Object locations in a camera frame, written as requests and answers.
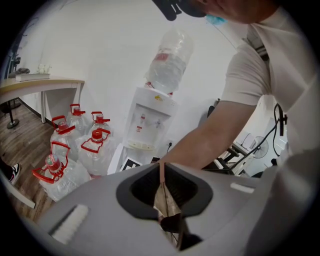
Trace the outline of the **white standing fan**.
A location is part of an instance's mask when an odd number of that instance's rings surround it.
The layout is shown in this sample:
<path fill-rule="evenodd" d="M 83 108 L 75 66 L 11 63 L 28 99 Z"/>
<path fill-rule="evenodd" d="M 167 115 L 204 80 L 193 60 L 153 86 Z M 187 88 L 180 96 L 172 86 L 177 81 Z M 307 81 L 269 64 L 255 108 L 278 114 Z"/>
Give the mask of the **white standing fan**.
<path fill-rule="evenodd" d="M 255 159 L 262 159 L 264 158 L 268 151 L 269 151 L 269 143 L 266 138 L 262 136 L 256 136 L 254 144 L 254 151 L 253 151 L 253 157 Z"/>

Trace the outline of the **white flower decoration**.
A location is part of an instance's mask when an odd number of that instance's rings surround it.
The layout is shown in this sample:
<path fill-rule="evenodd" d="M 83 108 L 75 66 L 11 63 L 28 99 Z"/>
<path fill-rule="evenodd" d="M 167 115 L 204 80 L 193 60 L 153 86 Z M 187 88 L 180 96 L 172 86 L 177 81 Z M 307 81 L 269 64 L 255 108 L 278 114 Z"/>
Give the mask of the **white flower decoration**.
<path fill-rule="evenodd" d="M 49 64 L 39 64 L 36 70 L 36 74 L 49 74 L 52 66 Z"/>

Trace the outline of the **person's white t-shirt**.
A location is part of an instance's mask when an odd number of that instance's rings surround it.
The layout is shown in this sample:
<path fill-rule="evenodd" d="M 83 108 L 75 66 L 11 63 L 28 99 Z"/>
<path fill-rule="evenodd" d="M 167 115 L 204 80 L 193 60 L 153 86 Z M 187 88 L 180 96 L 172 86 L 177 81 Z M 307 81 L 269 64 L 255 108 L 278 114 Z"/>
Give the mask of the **person's white t-shirt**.
<path fill-rule="evenodd" d="M 246 39 L 232 57 L 221 99 L 256 106 L 274 96 L 287 115 L 287 143 L 277 158 L 320 147 L 320 69 L 306 38 L 282 8 L 248 26 Z"/>

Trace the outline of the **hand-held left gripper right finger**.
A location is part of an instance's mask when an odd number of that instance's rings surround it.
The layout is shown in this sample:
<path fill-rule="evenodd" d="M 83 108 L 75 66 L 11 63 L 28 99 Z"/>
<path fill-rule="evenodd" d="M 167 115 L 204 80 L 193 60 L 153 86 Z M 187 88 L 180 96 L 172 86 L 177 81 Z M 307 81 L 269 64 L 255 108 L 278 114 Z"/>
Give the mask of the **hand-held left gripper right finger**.
<path fill-rule="evenodd" d="M 181 206 L 181 256 L 266 256 L 300 221 L 300 172 L 294 161 L 268 168 L 261 178 L 178 164 L 166 164 L 165 173 L 196 189 Z"/>

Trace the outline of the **green book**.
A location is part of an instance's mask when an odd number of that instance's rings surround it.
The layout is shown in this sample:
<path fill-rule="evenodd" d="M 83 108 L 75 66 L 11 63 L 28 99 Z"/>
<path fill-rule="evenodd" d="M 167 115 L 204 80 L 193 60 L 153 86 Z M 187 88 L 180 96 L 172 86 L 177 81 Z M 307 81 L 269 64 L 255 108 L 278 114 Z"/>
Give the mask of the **green book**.
<path fill-rule="evenodd" d="M 50 78 L 49 73 L 19 74 L 15 76 L 16 82 L 26 82 L 32 80 L 47 80 Z"/>

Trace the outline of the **wooden desk white legs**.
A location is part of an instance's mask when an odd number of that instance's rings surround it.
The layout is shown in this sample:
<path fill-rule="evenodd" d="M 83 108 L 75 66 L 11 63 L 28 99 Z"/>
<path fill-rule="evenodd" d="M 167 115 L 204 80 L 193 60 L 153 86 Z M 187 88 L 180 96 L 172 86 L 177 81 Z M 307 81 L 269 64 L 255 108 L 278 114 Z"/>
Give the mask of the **wooden desk white legs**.
<path fill-rule="evenodd" d="M 45 114 L 45 91 L 59 89 L 75 89 L 74 103 L 80 101 L 82 87 L 85 81 L 75 78 L 50 76 L 48 79 L 38 79 L 29 81 L 16 81 L 8 78 L 0 83 L 0 104 L 32 93 L 40 93 L 41 120 L 44 122 Z"/>

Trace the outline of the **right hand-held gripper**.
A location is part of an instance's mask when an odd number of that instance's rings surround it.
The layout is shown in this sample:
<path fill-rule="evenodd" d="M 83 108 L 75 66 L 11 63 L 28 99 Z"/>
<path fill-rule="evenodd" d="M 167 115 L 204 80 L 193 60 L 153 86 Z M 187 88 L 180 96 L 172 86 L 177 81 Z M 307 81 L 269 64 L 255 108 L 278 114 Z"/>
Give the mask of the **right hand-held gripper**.
<path fill-rule="evenodd" d="M 119 169 L 119 172 L 122 172 L 122 171 L 125 171 L 125 170 L 129 170 L 129 169 L 132 169 L 132 168 L 137 168 L 137 167 L 140 167 L 140 166 L 154 164 L 159 160 L 160 160 L 159 157 L 155 157 L 154 156 L 150 162 L 140 163 L 137 160 L 134 160 L 133 158 L 127 157 L 125 159 L 124 163 L 121 165 L 121 167 Z"/>

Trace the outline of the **blue face mask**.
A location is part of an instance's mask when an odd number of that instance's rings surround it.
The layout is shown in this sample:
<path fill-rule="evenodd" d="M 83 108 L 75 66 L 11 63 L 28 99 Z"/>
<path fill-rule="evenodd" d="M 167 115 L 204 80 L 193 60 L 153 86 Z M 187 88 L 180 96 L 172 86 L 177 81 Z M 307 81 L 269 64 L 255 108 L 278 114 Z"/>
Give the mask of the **blue face mask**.
<path fill-rule="evenodd" d="M 219 26 L 219 25 L 225 24 L 227 22 L 227 20 L 224 19 L 224 18 L 221 18 L 221 17 L 218 17 L 218 16 L 214 16 L 214 15 L 210 15 L 210 14 L 207 14 L 205 16 L 205 19 L 206 19 L 206 21 L 208 23 L 210 23 L 213 26 Z"/>

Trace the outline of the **person's right forearm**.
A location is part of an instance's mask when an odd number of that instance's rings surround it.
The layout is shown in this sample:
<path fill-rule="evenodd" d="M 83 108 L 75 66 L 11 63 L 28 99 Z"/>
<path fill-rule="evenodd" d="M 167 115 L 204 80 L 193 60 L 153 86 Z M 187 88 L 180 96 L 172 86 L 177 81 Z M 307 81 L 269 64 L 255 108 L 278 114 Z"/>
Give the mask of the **person's right forearm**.
<path fill-rule="evenodd" d="M 232 145 L 255 109 L 255 105 L 220 101 L 206 121 L 183 137 L 158 163 L 197 170 L 206 167 Z"/>

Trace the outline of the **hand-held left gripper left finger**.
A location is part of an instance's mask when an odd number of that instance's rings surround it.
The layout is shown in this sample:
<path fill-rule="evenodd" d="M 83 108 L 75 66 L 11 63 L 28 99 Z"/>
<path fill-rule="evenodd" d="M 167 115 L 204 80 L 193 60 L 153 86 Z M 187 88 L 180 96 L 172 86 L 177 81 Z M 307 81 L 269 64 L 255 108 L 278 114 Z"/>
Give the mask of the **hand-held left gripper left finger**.
<path fill-rule="evenodd" d="M 117 201 L 116 190 L 125 179 L 147 166 L 136 167 L 91 180 L 55 203 L 38 221 L 37 240 L 54 256 L 175 256 L 178 251 L 155 220 L 127 213 Z M 88 215 L 67 244 L 50 234 L 76 205 Z"/>

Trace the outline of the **white cabinet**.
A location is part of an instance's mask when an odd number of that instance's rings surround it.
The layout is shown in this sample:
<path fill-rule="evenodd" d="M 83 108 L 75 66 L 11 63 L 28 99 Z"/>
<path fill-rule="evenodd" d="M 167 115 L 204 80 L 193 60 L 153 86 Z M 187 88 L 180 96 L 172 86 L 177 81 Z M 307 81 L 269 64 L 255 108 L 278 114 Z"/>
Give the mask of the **white cabinet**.
<path fill-rule="evenodd" d="M 127 157 L 142 164 L 150 162 L 164 144 L 164 138 L 179 108 L 168 94 L 153 88 L 137 87 L 122 142 L 117 146 L 108 174 L 119 173 Z"/>

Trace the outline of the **large plastic-wrapped water bottle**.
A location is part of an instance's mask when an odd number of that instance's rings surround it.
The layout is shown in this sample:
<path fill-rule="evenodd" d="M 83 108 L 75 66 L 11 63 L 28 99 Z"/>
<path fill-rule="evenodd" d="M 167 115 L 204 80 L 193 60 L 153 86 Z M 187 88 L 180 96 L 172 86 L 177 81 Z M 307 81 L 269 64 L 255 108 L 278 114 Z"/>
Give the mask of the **large plastic-wrapped water bottle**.
<path fill-rule="evenodd" d="M 146 86 L 167 95 L 177 91 L 193 52 L 193 39 L 185 31 L 167 31 L 145 74 Z"/>

